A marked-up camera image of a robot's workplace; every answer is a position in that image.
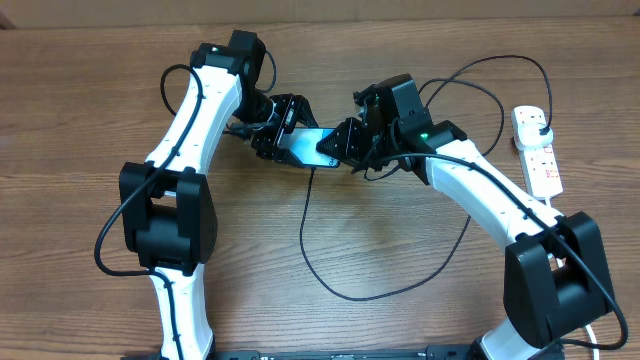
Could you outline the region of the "blue Galaxy smartphone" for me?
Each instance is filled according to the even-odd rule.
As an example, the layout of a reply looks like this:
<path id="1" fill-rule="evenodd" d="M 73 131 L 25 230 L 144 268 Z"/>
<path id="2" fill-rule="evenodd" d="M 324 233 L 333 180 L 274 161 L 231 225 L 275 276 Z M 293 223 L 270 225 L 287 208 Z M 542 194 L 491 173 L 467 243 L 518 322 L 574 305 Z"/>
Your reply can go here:
<path id="1" fill-rule="evenodd" d="M 278 142 L 276 162 L 298 168 L 337 168 L 340 161 L 317 151 L 317 144 L 332 132 L 328 128 L 295 128 Z"/>

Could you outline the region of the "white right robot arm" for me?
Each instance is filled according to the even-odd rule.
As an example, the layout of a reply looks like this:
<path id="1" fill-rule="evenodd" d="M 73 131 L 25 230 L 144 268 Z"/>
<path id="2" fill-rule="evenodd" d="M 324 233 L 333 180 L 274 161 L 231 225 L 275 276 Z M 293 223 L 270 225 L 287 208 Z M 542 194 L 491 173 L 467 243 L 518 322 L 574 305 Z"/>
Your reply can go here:
<path id="1" fill-rule="evenodd" d="M 504 322 L 472 345 L 472 359 L 532 359 L 614 313 L 601 232 L 583 212 L 565 216 L 511 182 L 450 121 L 436 123 L 408 74 L 354 95 L 357 117 L 317 144 L 355 171 L 396 161 L 460 205 L 505 256 Z"/>

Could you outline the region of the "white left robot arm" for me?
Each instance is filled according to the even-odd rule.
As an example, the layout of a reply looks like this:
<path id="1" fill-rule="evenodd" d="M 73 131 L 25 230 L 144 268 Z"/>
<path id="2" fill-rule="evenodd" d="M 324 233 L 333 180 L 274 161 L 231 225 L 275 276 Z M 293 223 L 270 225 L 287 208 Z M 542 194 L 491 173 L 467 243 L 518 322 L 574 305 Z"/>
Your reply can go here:
<path id="1" fill-rule="evenodd" d="M 144 163 L 120 172 L 125 243 L 156 289 L 164 336 L 158 359 L 207 359 L 215 350 L 204 265 L 218 221 L 207 175 L 223 133 L 250 140 L 263 159 L 300 167 L 303 155 L 287 138 L 296 124 L 318 127 L 304 97 L 257 88 L 266 53 L 256 33 L 242 30 L 226 45 L 201 44 L 184 67 L 188 88 L 163 140 Z"/>

